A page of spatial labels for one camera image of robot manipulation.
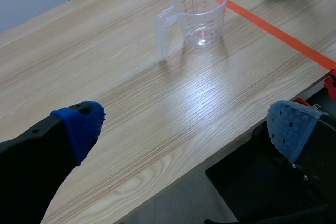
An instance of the clear plastic measuring cup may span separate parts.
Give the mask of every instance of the clear plastic measuring cup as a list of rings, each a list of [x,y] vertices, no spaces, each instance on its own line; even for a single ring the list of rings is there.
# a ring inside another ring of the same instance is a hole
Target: clear plastic measuring cup
[[[173,0],[155,22],[159,56],[166,56],[166,30],[178,21],[184,40],[197,48],[212,46],[222,37],[227,0]]]

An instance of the orange tape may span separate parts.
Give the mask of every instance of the orange tape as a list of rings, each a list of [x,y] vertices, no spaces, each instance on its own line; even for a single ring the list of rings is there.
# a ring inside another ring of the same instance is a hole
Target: orange tape
[[[231,10],[233,10],[234,12],[238,13],[240,16],[243,16],[247,20],[251,21],[253,24],[259,26],[261,29],[272,34],[274,37],[280,39],[281,41],[286,43],[288,46],[296,49],[297,51],[299,51],[306,57],[318,63],[319,65],[327,68],[328,70],[332,70],[336,66],[336,62],[334,62],[333,60],[317,52],[311,47],[305,45],[298,39],[295,39],[294,37],[290,36],[289,34],[286,34],[284,31],[268,23],[267,21],[263,20],[257,15],[251,13],[247,9],[244,9],[240,5],[237,5],[231,0],[227,0],[226,6],[230,8]]]

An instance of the textured rubber pad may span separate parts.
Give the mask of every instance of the textured rubber pad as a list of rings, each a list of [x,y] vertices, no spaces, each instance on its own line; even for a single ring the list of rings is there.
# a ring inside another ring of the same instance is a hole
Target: textured rubber pad
[[[298,159],[323,112],[290,101],[275,102],[268,110],[267,127],[275,148],[290,163]]]
[[[88,101],[81,104],[83,103],[92,104],[89,114],[82,114],[71,108],[51,112],[51,115],[62,118],[65,123],[77,166],[86,158],[92,145],[95,144],[105,120],[104,108],[98,102]]]

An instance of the red clamp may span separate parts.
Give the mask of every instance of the red clamp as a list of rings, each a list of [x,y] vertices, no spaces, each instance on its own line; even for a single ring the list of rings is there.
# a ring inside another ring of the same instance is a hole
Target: red clamp
[[[336,101],[336,66],[330,71],[328,77],[324,80],[324,86],[328,89],[328,94],[333,101]]]

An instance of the measuring cup handle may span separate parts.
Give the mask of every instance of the measuring cup handle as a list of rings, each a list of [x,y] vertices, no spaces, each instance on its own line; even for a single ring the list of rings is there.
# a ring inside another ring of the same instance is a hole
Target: measuring cup handle
[[[160,60],[164,60],[166,57],[166,37],[168,27],[175,21],[177,21],[180,13],[175,13],[174,6],[169,7],[158,15],[155,21],[155,34],[158,45],[158,53]]]

